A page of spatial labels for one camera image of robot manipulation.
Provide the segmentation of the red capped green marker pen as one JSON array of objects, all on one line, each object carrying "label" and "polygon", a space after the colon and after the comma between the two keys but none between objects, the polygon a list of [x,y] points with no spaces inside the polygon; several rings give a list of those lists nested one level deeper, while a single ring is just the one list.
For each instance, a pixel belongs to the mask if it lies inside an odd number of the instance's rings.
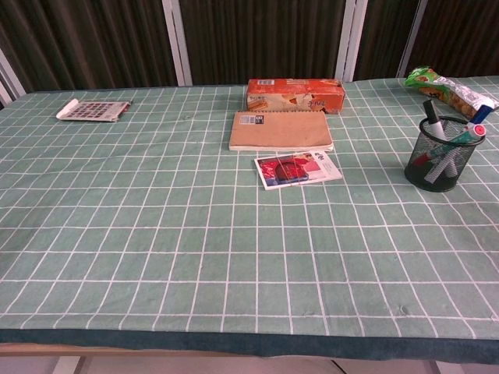
[{"label": "red capped green marker pen", "polygon": [[460,133],[455,138],[428,150],[426,153],[418,156],[412,163],[416,166],[420,166],[425,164],[428,160],[445,155],[451,150],[456,150],[463,146],[472,146],[474,143],[479,142],[485,134],[486,130],[483,125],[475,124],[471,127],[468,126],[464,132]]}]

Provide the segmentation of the black mesh pen holder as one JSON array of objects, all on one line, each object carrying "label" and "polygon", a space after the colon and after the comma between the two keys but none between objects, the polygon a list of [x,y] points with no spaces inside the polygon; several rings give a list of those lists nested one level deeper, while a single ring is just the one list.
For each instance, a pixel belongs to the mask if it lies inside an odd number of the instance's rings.
[{"label": "black mesh pen holder", "polygon": [[433,125],[425,118],[419,124],[405,177],[413,185],[430,192],[453,189],[473,151],[484,142],[486,129],[481,124],[448,116],[440,117],[444,138],[434,135]]}]

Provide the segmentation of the black capped marker pen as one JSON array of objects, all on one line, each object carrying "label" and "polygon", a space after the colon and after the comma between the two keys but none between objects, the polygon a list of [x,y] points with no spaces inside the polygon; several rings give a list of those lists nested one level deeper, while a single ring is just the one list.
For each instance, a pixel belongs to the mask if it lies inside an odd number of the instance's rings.
[{"label": "black capped marker pen", "polygon": [[[438,117],[435,111],[433,101],[432,100],[424,101],[423,108],[426,113],[426,117],[428,119],[430,134],[438,139],[447,140],[440,118]],[[457,168],[453,160],[450,161],[449,165],[444,169],[444,172],[448,178],[454,178],[457,175]]]}]

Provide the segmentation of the blue capped marker pen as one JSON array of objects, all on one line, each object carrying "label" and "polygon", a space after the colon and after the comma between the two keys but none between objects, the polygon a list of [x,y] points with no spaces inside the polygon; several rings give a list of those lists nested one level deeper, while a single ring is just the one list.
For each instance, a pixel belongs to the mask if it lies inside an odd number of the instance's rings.
[{"label": "blue capped marker pen", "polygon": [[[492,111],[493,111],[493,109],[491,107],[489,107],[485,104],[481,105],[480,108],[478,109],[478,111],[476,112],[476,114],[467,122],[467,124],[462,132],[464,132],[468,126],[471,127],[472,125],[475,125],[475,124],[482,125],[483,120]],[[459,155],[459,153],[460,153],[460,151],[458,148],[456,150],[451,150],[450,152],[443,155],[444,157],[442,158],[442,160],[437,164],[436,167],[434,167],[432,169],[432,171],[430,171],[428,174],[426,174],[426,176],[424,177],[424,180],[426,182],[431,183],[431,184],[435,183],[435,181],[440,177],[440,175],[442,173],[444,173],[444,175],[445,175],[444,169],[449,165],[451,160],[453,160],[455,162],[455,166],[456,166],[455,158]]]}]

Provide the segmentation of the card pack with red picture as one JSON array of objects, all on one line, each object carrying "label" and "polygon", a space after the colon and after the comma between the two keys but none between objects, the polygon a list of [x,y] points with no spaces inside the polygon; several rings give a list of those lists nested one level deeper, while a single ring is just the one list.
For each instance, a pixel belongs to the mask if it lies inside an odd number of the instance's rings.
[{"label": "card pack with red picture", "polygon": [[254,160],[265,190],[342,179],[341,172],[322,150]]}]

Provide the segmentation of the brown spiral notebook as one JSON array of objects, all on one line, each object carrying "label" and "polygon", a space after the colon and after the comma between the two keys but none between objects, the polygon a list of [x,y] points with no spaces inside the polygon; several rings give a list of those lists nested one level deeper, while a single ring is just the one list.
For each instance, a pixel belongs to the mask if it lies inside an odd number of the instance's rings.
[{"label": "brown spiral notebook", "polygon": [[332,150],[333,139],[322,111],[238,111],[228,148],[254,151]]}]

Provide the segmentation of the orange cracker box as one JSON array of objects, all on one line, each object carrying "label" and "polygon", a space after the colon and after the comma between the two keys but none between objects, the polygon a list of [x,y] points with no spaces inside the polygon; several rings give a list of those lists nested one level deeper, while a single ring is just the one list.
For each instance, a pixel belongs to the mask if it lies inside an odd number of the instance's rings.
[{"label": "orange cracker box", "polygon": [[248,111],[322,111],[337,114],[345,90],[336,79],[250,79]]}]

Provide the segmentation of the green checked tablecloth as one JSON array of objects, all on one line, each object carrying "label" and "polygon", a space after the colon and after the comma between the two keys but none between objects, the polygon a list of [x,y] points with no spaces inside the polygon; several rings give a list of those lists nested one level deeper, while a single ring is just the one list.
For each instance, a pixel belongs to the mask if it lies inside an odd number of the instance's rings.
[{"label": "green checked tablecloth", "polygon": [[[499,362],[499,112],[457,185],[404,176],[423,96],[345,85],[343,178],[264,189],[243,86],[27,94],[0,110],[0,343]],[[72,99],[132,101],[61,121]]]}]

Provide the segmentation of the dark brown curtain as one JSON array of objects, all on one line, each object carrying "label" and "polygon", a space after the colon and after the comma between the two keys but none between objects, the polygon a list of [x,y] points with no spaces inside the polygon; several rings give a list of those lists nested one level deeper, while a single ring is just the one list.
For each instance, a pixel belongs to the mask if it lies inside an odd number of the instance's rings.
[{"label": "dark brown curtain", "polygon": [[[179,0],[193,83],[331,78],[345,0]],[[354,79],[394,78],[419,0],[368,0]],[[0,0],[25,91],[175,86],[161,0]],[[499,0],[428,0],[406,69],[499,76]]]}]

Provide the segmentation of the green snack bag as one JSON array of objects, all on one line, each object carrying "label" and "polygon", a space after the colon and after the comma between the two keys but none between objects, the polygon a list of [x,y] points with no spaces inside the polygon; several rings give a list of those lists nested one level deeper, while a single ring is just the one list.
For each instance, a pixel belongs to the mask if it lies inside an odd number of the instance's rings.
[{"label": "green snack bag", "polygon": [[482,105],[490,107],[492,111],[499,108],[499,101],[496,99],[440,76],[429,66],[413,69],[405,79],[405,85],[444,102],[468,119],[473,117]]}]

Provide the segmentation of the white partition frame post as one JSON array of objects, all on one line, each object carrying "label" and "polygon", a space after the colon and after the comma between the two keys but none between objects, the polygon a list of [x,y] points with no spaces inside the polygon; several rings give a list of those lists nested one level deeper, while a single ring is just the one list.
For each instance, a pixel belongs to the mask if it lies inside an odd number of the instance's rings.
[{"label": "white partition frame post", "polygon": [[353,81],[368,0],[345,0],[335,79]]},{"label": "white partition frame post", "polygon": [[192,86],[189,53],[179,0],[161,0],[179,86]]},{"label": "white partition frame post", "polygon": [[420,24],[423,19],[423,15],[426,11],[428,0],[419,0],[418,5],[416,7],[416,12],[414,14],[412,25],[409,31],[409,35],[407,41],[405,43],[404,50],[402,52],[402,56],[398,65],[398,69],[396,72],[397,78],[402,78],[405,76],[406,69],[409,63],[409,59],[412,54],[412,50],[414,48],[414,44],[416,42],[416,38],[419,32]]},{"label": "white partition frame post", "polygon": [[0,48],[0,103],[6,107],[25,94],[22,83]]}]

